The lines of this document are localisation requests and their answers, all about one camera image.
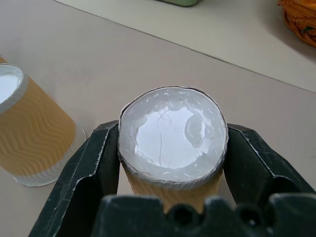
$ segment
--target beige table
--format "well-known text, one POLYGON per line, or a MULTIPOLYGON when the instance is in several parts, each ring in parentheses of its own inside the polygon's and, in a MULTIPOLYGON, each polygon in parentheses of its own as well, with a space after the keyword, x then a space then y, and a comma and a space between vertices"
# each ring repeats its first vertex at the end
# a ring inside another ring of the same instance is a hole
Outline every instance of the beige table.
MULTIPOLYGON (((0 1, 0 53, 91 134, 137 95, 192 85, 230 123, 251 127, 316 187, 316 94, 52 0, 0 1)), ((0 169, 0 236, 25 237, 52 185, 27 188, 0 169)), ((131 194, 123 172, 119 194, 131 194)), ((231 200, 225 181, 220 194, 231 200)))

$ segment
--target paper cup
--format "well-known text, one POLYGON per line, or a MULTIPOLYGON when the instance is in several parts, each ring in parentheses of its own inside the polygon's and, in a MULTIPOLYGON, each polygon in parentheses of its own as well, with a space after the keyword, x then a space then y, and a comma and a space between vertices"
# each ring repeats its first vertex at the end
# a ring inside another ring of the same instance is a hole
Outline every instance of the paper cup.
POLYGON ((217 193, 228 128, 203 91, 151 90, 123 108, 118 128, 118 156, 135 194, 160 197, 165 211, 188 203, 201 212, 217 193))
POLYGON ((31 78, 0 63, 0 166, 19 184, 54 182, 85 140, 84 131, 31 78))

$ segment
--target wicker basket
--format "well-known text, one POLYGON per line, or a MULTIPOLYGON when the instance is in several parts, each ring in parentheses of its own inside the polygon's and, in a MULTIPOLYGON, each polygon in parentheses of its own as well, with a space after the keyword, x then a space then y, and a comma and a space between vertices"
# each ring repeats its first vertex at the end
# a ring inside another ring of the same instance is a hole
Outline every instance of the wicker basket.
POLYGON ((316 0, 278 0, 287 26, 305 43, 316 47, 316 0))

